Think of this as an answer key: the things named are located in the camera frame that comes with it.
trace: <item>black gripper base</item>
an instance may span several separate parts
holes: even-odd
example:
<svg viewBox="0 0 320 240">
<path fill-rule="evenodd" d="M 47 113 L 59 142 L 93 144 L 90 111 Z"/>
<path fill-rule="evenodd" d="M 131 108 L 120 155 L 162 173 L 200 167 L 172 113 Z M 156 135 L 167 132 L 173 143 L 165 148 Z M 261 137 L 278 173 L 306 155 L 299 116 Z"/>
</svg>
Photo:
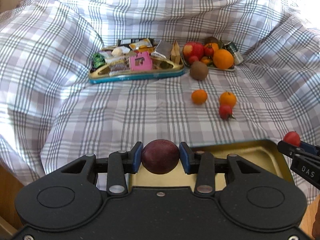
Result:
<svg viewBox="0 0 320 240">
<path fill-rule="evenodd" d="M 43 232 L 28 225 L 25 235 L 41 240 L 288 240 L 308 238 L 292 226 L 281 232 L 261 233 L 234 224 L 216 199 L 196 196 L 189 187 L 134 187 L 123 197 L 111 197 L 86 224 L 65 232 Z"/>
</svg>

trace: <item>kiwi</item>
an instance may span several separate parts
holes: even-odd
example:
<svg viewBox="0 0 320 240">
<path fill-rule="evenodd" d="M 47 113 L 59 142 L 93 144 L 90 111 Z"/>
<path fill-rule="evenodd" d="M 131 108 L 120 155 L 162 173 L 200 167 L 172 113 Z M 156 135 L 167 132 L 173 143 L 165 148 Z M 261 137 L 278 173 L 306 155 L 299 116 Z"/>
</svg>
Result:
<svg viewBox="0 0 320 240">
<path fill-rule="evenodd" d="M 207 65 L 200 61 L 195 61 L 191 65 L 190 76 L 195 80 L 205 80 L 208 73 L 209 73 L 209 69 Z"/>
<path fill-rule="evenodd" d="M 218 43 L 219 40 L 215 37 L 208 37 L 208 38 L 205 38 L 204 40 L 204 44 L 208 44 L 208 43 Z"/>
</svg>

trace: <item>orange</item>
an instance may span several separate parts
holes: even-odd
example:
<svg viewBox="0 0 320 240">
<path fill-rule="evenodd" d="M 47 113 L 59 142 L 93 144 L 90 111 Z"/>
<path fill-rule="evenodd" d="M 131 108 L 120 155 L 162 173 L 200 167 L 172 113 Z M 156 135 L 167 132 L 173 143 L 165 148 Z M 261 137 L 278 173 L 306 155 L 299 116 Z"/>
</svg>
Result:
<svg viewBox="0 0 320 240">
<path fill-rule="evenodd" d="M 204 47 L 213 48 L 214 53 L 216 53 L 216 51 L 219 49 L 218 43 L 214 43 L 214 42 L 210 42 L 210 43 L 206 44 Z"/>
<path fill-rule="evenodd" d="M 208 98 L 207 92 L 199 89 L 191 94 L 191 99 L 196 105 L 203 104 Z"/>
<path fill-rule="evenodd" d="M 212 60 L 209 57 L 204 56 L 201 58 L 200 62 L 208 65 L 208 64 L 212 63 Z"/>
<path fill-rule="evenodd" d="M 237 103 L 237 97 L 231 92 L 224 92 L 219 98 L 220 105 L 229 105 L 234 108 Z"/>
<path fill-rule="evenodd" d="M 218 49 L 213 54 L 213 63 L 219 69 L 228 69 L 233 62 L 233 55 L 226 49 Z"/>
</svg>

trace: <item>pink snack box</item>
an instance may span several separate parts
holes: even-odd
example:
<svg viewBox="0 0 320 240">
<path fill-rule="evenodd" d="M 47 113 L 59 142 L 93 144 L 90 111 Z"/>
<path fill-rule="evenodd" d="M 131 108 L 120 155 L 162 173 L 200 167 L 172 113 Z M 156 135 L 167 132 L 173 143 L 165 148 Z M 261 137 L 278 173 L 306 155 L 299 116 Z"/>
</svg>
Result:
<svg viewBox="0 0 320 240">
<path fill-rule="evenodd" d="M 149 71 L 152 70 L 152 60 L 149 52 L 144 51 L 129 58 L 130 69 L 132 71 Z"/>
</svg>

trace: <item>plum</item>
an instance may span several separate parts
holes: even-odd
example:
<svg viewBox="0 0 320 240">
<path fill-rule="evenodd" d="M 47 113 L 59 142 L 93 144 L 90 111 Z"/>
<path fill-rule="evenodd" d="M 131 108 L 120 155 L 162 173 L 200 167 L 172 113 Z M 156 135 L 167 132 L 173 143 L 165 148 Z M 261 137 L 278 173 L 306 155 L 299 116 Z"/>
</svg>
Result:
<svg viewBox="0 0 320 240">
<path fill-rule="evenodd" d="M 171 141 L 157 139 L 142 150 L 142 165 L 151 173 L 166 174 L 172 171 L 180 158 L 179 148 Z"/>
</svg>

